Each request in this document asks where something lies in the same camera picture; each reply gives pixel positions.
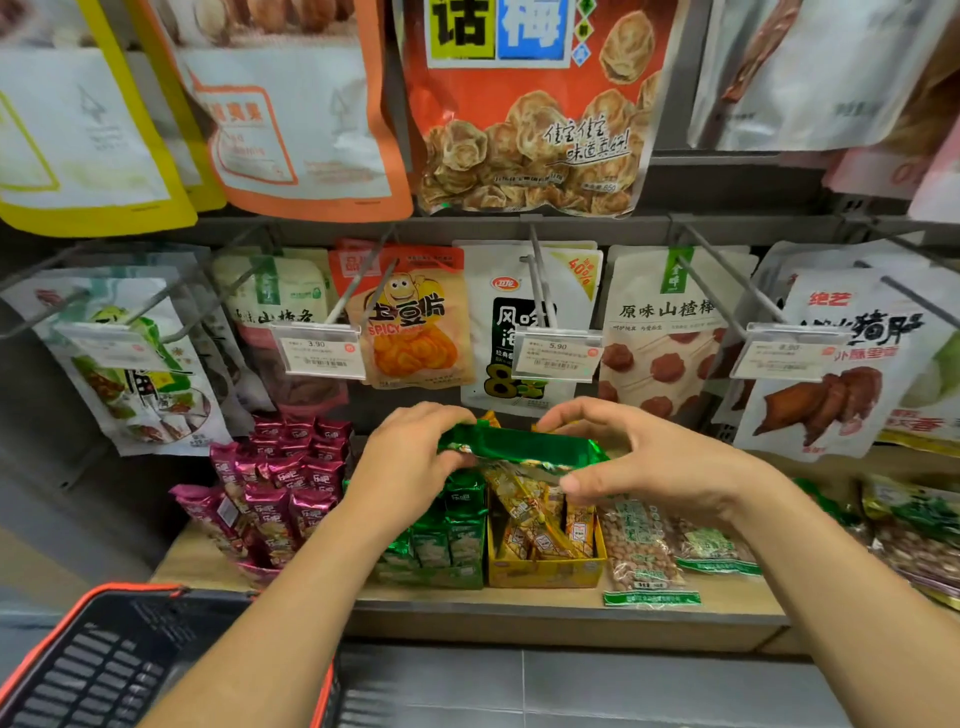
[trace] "shopping basket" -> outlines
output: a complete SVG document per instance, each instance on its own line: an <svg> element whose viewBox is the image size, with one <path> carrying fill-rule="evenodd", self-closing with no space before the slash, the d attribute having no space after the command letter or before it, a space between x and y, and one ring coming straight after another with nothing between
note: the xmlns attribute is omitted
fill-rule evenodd
<svg viewBox="0 0 960 728"><path fill-rule="evenodd" d="M171 585L93 590L0 687L0 728L133 728L251 600ZM336 663L310 728L336 722Z"/></svg>

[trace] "price tag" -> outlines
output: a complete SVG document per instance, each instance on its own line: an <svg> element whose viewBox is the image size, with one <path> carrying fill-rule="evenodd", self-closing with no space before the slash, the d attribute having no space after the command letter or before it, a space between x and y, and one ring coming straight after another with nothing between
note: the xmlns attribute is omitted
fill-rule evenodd
<svg viewBox="0 0 960 728"><path fill-rule="evenodd" d="M602 331L517 327L514 331L516 379L593 381L603 354Z"/></svg>
<svg viewBox="0 0 960 728"><path fill-rule="evenodd" d="M734 379L820 381L851 334L837 327L750 324Z"/></svg>
<svg viewBox="0 0 960 728"><path fill-rule="evenodd" d="M360 327L349 324L270 324L287 374L365 379Z"/></svg>
<svg viewBox="0 0 960 728"><path fill-rule="evenodd" d="M122 324L62 323L54 328L105 369L169 372L170 365L143 334Z"/></svg>

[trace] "forearm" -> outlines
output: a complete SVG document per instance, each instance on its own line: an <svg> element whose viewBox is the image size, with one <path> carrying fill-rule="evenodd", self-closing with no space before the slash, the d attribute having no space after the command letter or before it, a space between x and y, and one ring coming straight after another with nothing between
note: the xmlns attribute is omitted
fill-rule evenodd
<svg viewBox="0 0 960 728"><path fill-rule="evenodd" d="M733 526L759 557L853 723L955 725L960 624L785 477L760 472L735 509Z"/></svg>
<svg viewBox="0 0 960 728"><path fill-rule="evenodd" d="M383 551L349 498L276 582L154 708L142 728L301 728L356 595Z"/></svg>

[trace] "hand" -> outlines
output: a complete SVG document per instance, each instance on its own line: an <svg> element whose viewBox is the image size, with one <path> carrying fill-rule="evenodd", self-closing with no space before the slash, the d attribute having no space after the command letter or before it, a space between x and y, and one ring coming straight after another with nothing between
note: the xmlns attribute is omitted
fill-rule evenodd
<svg viewBox="0 0 960 728"><path fill-rule="evenodd" d="M437 453L437 445L454 425L475 422L468 409L436 402L394 410L367 440L344 505L360 509L386 547L426 513L448 475L474 464L462 452Z"/></svg>
<svg viewBox="0 0 960 728"><path fill-rule="evenodd" d="M626 404L578 397L543 415L537 429L629 446L623 457L561 478L567 497L578 504L631 494L693 522L730 528L755 488L788 482L743 450Z"/></svg>

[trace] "yellow display box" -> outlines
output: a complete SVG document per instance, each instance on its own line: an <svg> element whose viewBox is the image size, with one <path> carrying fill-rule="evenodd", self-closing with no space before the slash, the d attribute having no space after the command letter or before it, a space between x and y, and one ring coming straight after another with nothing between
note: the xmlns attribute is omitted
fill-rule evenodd
<svg viewBox="0 0 960 728"><path fill-rule="evenodd" d="M497 589L593 589L607 563L600 521L594 517L593 542L597 555L592 559L518 561L496 558L499 541L493 538L493 519L487 519L487 554L490 585Z"/></svg>

